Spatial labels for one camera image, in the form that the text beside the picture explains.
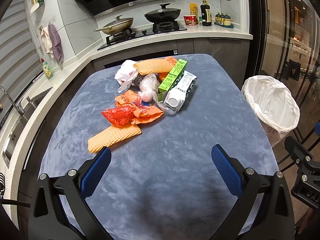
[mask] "blue tablecloth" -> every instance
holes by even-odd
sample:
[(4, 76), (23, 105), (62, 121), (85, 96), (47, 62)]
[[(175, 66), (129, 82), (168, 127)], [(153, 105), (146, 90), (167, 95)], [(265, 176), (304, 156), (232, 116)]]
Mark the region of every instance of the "blue tablecloth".
[[(204, 54), (177, 58), (187, 60), (186, 70), (198, 77), (189, 103), (176, 115), (139, 125), (141, 135), (110, 147), (111, 164), (86, 199), (116, 240), (209, 239), (237, 199), (211, 160), (215, 144), (260, 174), (278, 170), (257, 117), (218, 62)], [(118, 69), (86, 80), (52, 135), (40, 173), (62, 176), (94, 157), (87, 141), (110, 126), (100, 112), (114, 107)], [(62, 202), (76, 224), (65, 197)]]

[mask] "white countertop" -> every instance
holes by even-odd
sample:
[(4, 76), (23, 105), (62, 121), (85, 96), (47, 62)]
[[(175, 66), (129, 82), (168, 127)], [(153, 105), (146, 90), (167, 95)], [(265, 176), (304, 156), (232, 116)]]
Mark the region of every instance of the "white countertop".
[[(187, 39), (187, 38), (237, 38), (237, 39), (247, 39), (252, 40), (253, 36), (248, 33), (244, 33), (238, 29), (228, 29), (220, 26), (213, 25), (211, 27), (203, 27), (200, 25), (186, 26), (187, 31), (171, 32), (171, 33), (159, 33), (156, 35), (151, 35), (147, 37), (140, 37), (134, 40), (125, 41), (120, 44), (116, 44), (105, 49), (97, 51), (104, 41), (99, 40), (89, 46), (88, 48), (81, 51), (78, 55), (72, 57), (71, 59), (65, 61), (62, 64), (62, 69), (60, 66), (53, 69), (54, 76), (47, 80), (47, 78), (42, 75), (25, 93), (24, 99), (22, 100), (22, 105), (26, 105), (25, 97), (38, 95), (39, 93), (52, 87), (49, 93), (41, 101), (37, 109), (32, 114), (26, 127), (21, 133), (19, 140), (17, 141), (16, 147), (14, 149), (10, 166), (7, 169), (2, 157), (0, 157), (0, 172), (5, 175), (5, 193), (4, 198), (6, 199), (17, 199), (18, 187), (20, 176), (23, 168), (25, 158), (27, 156), (29, 147), (32, 143), (36, 132), (45, 118), (46, 114), (51, 109), (52, 105), (65, 90), (68, 84), (77, 76), (77, 74), (93, 59), (115, 53), (124, 49), (129, 49), (132, 47), (137, 47), (140, 45), (150, 44), (153, 42), (177, 40), (177, 39)], [(0, 148), (2, 149), (7, 138), (8, 133), (12, 124), (18, 119), (19, 115), (14, 109), (9, 115), (2, 131), (0, 132)], [(7, 213), (11, 217), (12, 221), (18, 227), (18, 217), (17, 217), (17, 207), (13, 205), (4, 206)]]

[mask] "gas stove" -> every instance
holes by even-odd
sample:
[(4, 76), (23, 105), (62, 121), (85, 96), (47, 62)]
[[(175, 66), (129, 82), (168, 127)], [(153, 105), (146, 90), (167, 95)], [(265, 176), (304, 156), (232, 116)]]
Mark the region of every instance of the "gas stove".
[(158, 33), (168, 33), (177, 31), (186, 31), (187, 28), (179, 25), (177, 21), (154, 24), (153, 28), (145, 29), (142, 31), (133, 32), (132, 29), (125, 30), (120, 33), (106, 37), (106, 43), (98, 50), (110, 47), (114, 44), (119, 44), (124, 41), (133, 40), (136, 38), (150, 36)]

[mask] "stainless steel sink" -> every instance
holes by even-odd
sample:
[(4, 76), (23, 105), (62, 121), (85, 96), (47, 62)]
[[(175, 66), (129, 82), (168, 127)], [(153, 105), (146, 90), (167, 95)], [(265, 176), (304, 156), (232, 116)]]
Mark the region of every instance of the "stainless steel sink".
[(20, 116), (19, 119), (13, 125), (2, 150), (2, 157), (4, 159), (5, 164), (9, 168), (10, 160), (14, 151), (14, 148), (17, 144), (17, 141), (25, 128), (28, 120), (30, 119), (33, 112), (36, 110), (37, 106), (40, 104), (45, 95), (50, 91), (50, 89), (40, 93), (39, 95), (31, 98), (29, 103), (26, 105), (24, 109), (23, 116)]

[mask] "trash can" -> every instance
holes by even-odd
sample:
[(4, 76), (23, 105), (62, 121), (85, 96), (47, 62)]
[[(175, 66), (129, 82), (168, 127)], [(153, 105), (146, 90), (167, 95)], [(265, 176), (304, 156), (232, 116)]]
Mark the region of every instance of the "trash can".
[(259, 118), (271, 147), (297, 127), (300, 109), (289, 89), (270, 76), (248, 78), (241, 92)]

